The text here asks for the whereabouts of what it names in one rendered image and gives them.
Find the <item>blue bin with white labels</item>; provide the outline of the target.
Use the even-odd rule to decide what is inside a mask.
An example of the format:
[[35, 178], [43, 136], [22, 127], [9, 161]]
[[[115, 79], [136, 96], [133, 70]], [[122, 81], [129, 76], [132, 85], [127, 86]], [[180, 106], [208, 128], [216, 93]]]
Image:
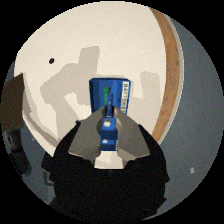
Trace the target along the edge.
[[[92, 78], [89, 80], [89, 93], [91, 113], [94, 113], [104, 106], [104, 87], [110, 87], [113, 93], [113, 105], [118, 107], [127, 115], [131, 81], [126, 78]], [[122, 91], [121, 91], [122, 90]], [[121, 99], [121, 103], [120, 103]], [[104, 126], [105, 119], [110, 119], [110, 126]], [[116, 119], [105, 116], [103, 118], [103, 128], [99, 131], [101, 137], [102, 151], [117, 151], [118, 130], [115, 128]], [[103, 140], [108, 140], [103, 143]]]

